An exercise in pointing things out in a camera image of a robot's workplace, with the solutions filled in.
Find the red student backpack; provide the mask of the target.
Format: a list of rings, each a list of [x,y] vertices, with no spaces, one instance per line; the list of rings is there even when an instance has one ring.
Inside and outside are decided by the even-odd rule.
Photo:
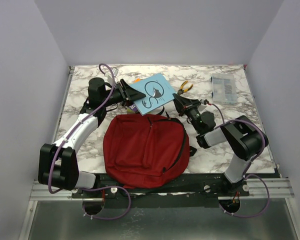
[[[183,123],[157,114],[121,114],[103,138],[106,173],[126,188],[161,187],[184,173],[191,147]]]

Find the light blue book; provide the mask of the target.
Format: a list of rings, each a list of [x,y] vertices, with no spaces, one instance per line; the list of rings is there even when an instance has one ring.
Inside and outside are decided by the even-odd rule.
[[[157,73],[130,85],[133,89],[145,94],[145,97],[133,102],[141,115],[171,102],[174,100],[176,91],[168,80]]]

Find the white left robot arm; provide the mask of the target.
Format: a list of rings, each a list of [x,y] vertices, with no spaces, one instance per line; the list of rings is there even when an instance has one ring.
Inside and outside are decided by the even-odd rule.
[[[112,104],[132,103],[145,98],[145,94],[129,86],[123,79],[111,85],[103,78],[88,82],[88,97],[71,128],[53,144],[45,143],[39,154],[38,182],[48,186],[51,192],[83,189],[91,198],[97,197],[101,185],[93,173],[80,171],[77,153],[86,139],[105,119],[107,107]]]

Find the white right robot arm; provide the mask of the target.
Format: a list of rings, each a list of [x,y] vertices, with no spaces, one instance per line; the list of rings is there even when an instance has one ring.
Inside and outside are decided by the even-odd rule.
[[[242,115],[217,126],[212,112],[200,113],[201,104],[210,105],[208,100],[189,99],[178,94],[173,95],[173,103],[180,117],[187,116],[197,132],[196,140],[201,148],[208,149],[227,142],[233,156],[228,168],[220,177],[220,191],[231,196],[237,192],[252,162],[268,146],[266,134],[248,117]]]

